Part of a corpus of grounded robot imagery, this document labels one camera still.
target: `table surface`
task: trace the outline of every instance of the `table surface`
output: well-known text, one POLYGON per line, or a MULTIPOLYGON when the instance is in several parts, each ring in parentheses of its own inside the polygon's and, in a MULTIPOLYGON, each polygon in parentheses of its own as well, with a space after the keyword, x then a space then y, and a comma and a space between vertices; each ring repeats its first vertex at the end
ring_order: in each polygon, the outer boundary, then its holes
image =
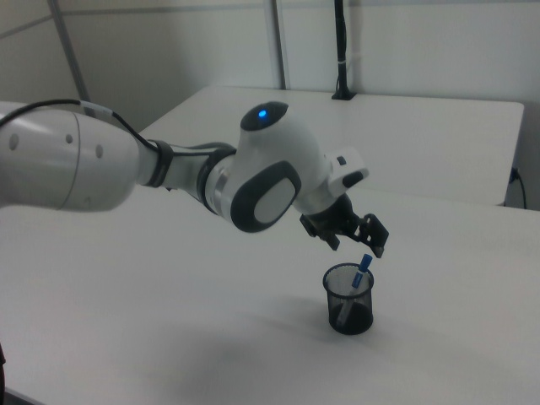
POLYGON ((470 203, 505 200, 523 105, 509 102, 210 87, 148 127, 154 138, 193 145, 238 143, 253 106, 288 103, 322 150, 353 146, 370 176, 360 187, 470 203))
POLYGON ((321 280, 369 250, 331 251, 293 209, 248 235, 146 187, 109 213, 3 208, 8 388, 47 405, 535 403, 540 213, 349 195, 390 231, 354 337, 328 325, 321 280))

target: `mesh pen holder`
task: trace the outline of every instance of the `mesh pen holder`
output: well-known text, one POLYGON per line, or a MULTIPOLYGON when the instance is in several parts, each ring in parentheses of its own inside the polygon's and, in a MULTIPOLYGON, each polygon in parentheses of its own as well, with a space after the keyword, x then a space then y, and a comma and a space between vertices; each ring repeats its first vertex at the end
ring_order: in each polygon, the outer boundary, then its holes
POLYGON ((354 289, 351 284, 358 271, 358 264, 342 263, 331 267, 322 278, 328 298, 328 321, 334 330, 344 335, 358 335, 373 323, 373 274, 366 270, 363 277, 369 276, 369 283, 363 289, 354 289))

